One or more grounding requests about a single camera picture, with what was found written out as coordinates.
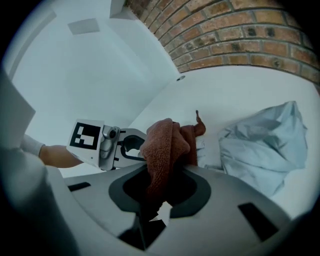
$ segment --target white wall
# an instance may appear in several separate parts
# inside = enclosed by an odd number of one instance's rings
[[[181,125],[195,124],[195,110],[212,137],[237,120],[264,108],[297,101],[308,128],[306,169],[294,170],[273,196],[292,218],[309,210],[320,183],[320,97],[314,85],[300,77],[273,69],[223,66],[184,73],[169,84],[130,125],[146,132],[156,121],[171,118]]]
[[[106,125],[126,128],[178,75],[158,40],[128,9],[111,29],[110,4],[110,0],[53,1],[50,8],[56,18],[22,57],[12,83],[36,110],[26,132],[36,140],[65,145],[76,119],[104,120]],[[100,32],[72,35],[68,23],[91,18],[97,19]],[[118,25],[123,20],[131,31],[127,36],[118,35],[126,33],[126,27]],[[144,33],[141,43],[154,48],[147,55],[135,38]],[[12,52],[19,51],[19,43]],[[86,164],[62,170],[64,176],[88,172],[99,170]]]

